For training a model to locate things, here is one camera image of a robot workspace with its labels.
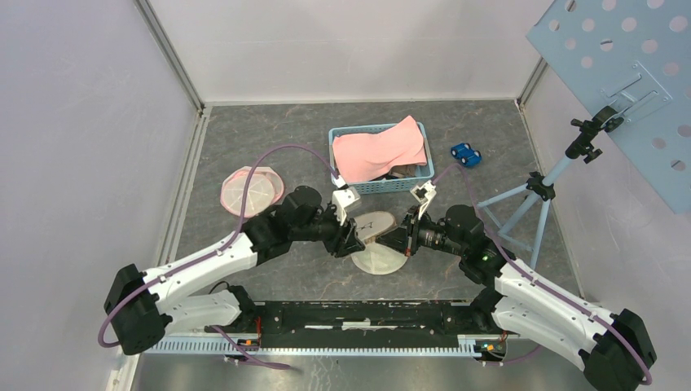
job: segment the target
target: light blue perforated panel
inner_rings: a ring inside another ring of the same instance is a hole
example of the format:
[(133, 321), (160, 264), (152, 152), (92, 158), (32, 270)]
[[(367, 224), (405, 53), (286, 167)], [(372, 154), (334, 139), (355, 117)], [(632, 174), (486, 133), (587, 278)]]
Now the light blue perforated panel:
[(610, 137), (675, 213), (691, 210), (689, 20), (691, 0), (556, 0), (528, 33), (592, 115), (623, 112)]

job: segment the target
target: toy car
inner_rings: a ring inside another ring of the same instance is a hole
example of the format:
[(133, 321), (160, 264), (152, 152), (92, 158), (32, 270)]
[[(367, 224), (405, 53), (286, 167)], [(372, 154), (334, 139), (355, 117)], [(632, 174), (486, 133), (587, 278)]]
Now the toy car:
[(473, 150), (468, 143), (461, 143), (451, 148), (451, 155), (460, 160), (465, 167), (473, 167), (482, 161), (480, 152)]

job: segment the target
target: pink cloth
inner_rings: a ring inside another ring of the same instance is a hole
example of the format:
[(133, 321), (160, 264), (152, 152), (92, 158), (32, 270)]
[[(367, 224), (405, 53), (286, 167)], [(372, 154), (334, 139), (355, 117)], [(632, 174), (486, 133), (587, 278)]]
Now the pink cloth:
[(346, 134), (334, 138), (333, 157), (348, 183), (371, 181), (395, 165), (427, 165), (425, 141), (411, 116), (379, 134)]

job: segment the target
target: blue plastic basket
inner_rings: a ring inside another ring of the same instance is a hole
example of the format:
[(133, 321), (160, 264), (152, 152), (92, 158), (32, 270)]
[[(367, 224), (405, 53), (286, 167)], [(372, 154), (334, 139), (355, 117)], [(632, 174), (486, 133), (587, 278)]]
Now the blue plastic basket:
[[(333, 139), (335, 137), (339, 137), (344, 134), (355, 133), (377, 134), (383, 132), (384, 130), (390, 129), (395, 125), (397, 124), (349, 126), (346, 128), (333, 128), (329, 130), (328, 154), (331, 158), (331, 166), (336, 167), (336, 161), (333, 159)], [(418, 165), (415, 170), (415, 177), (403, 179), (383, 179), (380, 181), (357, 182), (348, 184), (354, 187), (359, 194), (389, 193), (392, 191), (409, 191), (418, 182), (426, 182), (428, 179), (432, 178), (434, 176), (434, 165), (432, 165), (432, 154), (429, 151), (429, 143), (427, 143), (427, 133), (425, 133), (425, 127), (420, 122), (417, 123), (417, 126), (420, 128), (422, 138), (425, 141), (425, 154), (427, 155), (427, 165)]]

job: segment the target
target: tripod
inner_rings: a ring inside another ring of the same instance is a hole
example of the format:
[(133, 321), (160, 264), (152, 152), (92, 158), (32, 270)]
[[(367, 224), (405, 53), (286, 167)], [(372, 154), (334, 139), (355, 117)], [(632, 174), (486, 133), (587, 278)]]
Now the tripod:
[[(566, 148), (565, 156), (562, 157), (561, 160), (554, 165), (554, 167), (552, 167), (552, 170), (547, 174), (547, 176), (542, 176), (539, 172), (530, 173), (530, 178), (526, 184), (506, 191), (505, 193), (492, 197), (489, 200), (485, 200), (478, 204), (478, 207), (485, 209), (487, 215), (500, 228), (500, 237), (517, 245), (520, 248), (532, 252), (532, 256), (530, 258), (531, 269), (534, 269), (535, 265), (537, 265), (539, 249), (544, 235), (544, 226), (547, 223), (549, 206), (554, 197), (557, 196), (557, 193), (554, 191), (554, 182), (557, 180), (557, 178), (559, 178), (559, 175), (566, 170), (571, 162), (578, 159), (580, 156), (585, 156), (583, 161), (588, 164), (602, 154), (602, 150), (594, 149), (592, 140), (600, 133), (601, 130), (609, 133), (612, 130), (617, 129), (624, 121), (622, 117), (617, 115), (618, 112), (616, 110), (610, 106), (606, 106), (600, 110), (590, 121), (579, 121), (576, 119), (571, 120), (572, 126), (579, 127), (580, 134), (571, 143), (571, 145)], [(516, 194), (520, 194), (526, 190), (532, 191), (532, 193), (526, 197), (526, 200), (523, 201), (521, 206), (518, 207), (516, 212), (513, 213), (505, 224), (502, 224), (499, 219), (489, 210), (488, 207), (490, 205), (501, 200), (505, 200), (511, 196), (515, 196)], [(535, 240), (533, 241), (533, 245), (531, 247), (529, 244), (525, 244), (520, 240), (512, 238), (508, 235), (508, 233), (516, 226), (526, 212), (528, 212), (528, 209), (530, 209), (530, 207), (532, 207), (533, 204), (540, 199), (543, 201), (542, 209), (540, 210)]]

